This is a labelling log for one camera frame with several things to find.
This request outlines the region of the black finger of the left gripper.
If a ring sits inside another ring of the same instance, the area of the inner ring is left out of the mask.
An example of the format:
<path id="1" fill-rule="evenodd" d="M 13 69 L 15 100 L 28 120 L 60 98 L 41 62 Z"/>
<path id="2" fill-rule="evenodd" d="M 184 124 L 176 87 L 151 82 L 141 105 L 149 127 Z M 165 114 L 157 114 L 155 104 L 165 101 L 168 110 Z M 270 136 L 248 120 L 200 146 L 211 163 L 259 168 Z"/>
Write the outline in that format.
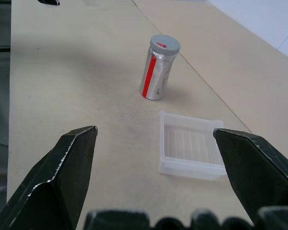
<path id="1" fill-rule="evenodd" d="M 49 6 L 60 6 L 59 0 L 37 0 L 37 1 Z"/>

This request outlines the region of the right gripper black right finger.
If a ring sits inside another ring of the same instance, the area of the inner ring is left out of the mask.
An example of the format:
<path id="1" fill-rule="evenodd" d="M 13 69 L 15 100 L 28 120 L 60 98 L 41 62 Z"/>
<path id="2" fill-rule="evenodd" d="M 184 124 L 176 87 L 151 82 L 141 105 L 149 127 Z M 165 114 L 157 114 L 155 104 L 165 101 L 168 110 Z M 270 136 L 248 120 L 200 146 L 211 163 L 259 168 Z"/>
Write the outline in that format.
<path id="1" fill-rule="evenodd" d="M 254 225 L 288 225 L 288 159 L 261 136 L 213 132 L 237 198 Z"/>

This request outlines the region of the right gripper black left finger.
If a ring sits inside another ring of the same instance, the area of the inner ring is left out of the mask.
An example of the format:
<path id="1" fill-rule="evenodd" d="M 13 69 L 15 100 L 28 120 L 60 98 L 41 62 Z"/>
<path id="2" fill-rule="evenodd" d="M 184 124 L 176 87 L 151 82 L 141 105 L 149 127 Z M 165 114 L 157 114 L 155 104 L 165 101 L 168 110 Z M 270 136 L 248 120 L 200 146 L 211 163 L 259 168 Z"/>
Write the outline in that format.
<path id="1" fill-rule="evenodd" d="M 0 212 L 0 230 L 76 229 L 89 187 L 97 135 L 97 126 L 62 135 Z"/>

